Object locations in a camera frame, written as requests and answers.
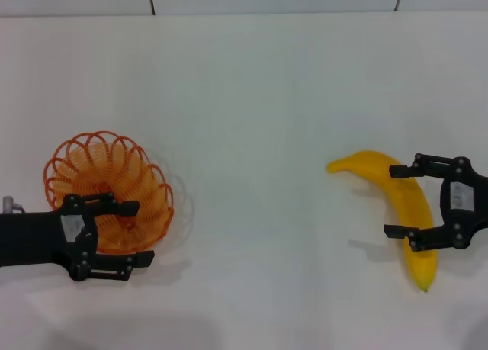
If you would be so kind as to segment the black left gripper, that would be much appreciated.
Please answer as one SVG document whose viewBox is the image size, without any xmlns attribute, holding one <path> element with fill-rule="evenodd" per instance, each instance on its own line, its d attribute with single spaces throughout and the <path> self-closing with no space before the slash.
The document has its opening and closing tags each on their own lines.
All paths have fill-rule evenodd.
<svg viewBox="0 0 488 350">
<path fill-rule="evenodd" d="M 139 201 L 118 201 L 112 192 L 66 195 L 63 208 L 22 215 L 22 263 L 53 263 L 74 281 L 87 279 L 128 281 L 133 270 L 148 268 L 154 251 L 131 255 L 95 254 L 98 233 L 95 218 L 102 215 L 135 217 Z"/>
</svg>

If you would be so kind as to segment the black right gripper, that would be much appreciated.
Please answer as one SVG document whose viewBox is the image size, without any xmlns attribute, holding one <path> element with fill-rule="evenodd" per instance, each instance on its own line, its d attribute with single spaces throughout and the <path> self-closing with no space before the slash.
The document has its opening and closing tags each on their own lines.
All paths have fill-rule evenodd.
<svg viewBox="0 0 488 350">
<path fill-rule="evenodd" d="M 413 252 L 466 249 L 487 228 L 487 177 L 474 171 L 466 157 L 447 158 L 416 154 L 412 165 L 391 165 L 391 178 L 441 178 L 440 208 L 443 226 L 428 229 L 384 225 L 390 239 L 407 239 Z"/>
</svg>

